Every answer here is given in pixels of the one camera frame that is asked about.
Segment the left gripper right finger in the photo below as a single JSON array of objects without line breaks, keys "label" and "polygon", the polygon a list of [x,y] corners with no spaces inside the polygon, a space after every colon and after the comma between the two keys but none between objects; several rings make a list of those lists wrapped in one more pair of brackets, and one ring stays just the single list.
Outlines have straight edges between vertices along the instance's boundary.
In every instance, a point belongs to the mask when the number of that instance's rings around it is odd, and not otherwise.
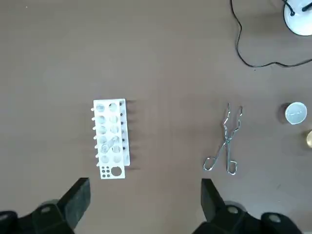
[{"label": "left gripper right finger", "polygon": [[234,204],[226,204],[211,179],[201,180],[201,206],[206,221],[202,234],[300,234],[297,225],[279,213],[263,213],[260,219]]}]

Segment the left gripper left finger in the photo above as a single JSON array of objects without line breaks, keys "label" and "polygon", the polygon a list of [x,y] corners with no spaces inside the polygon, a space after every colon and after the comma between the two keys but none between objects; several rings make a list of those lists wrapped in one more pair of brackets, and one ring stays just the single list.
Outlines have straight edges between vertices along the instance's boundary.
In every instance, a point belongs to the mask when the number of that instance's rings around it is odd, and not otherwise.
[{"label": "left gripper left finger", "polygon": [[79,178],[60,198],[40,204],[19,217],[13,210],[0,212],[2,234],[73,234],[91,202],[90,179]]}]

